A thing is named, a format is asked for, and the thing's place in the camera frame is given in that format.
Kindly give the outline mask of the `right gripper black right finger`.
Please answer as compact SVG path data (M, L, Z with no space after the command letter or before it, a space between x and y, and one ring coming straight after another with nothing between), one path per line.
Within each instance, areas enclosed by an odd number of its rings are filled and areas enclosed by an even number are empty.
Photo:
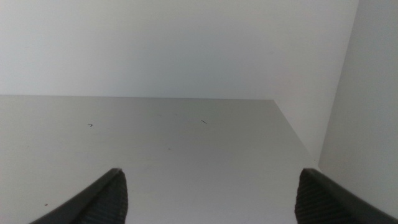
M397 224L316 169L301 171L295 203L298 224Z

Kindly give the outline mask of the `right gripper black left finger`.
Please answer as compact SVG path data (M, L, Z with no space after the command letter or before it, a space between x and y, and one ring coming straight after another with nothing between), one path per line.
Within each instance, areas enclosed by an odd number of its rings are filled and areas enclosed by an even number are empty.
M128 211L126 176L113 168L33 224L124 224Z

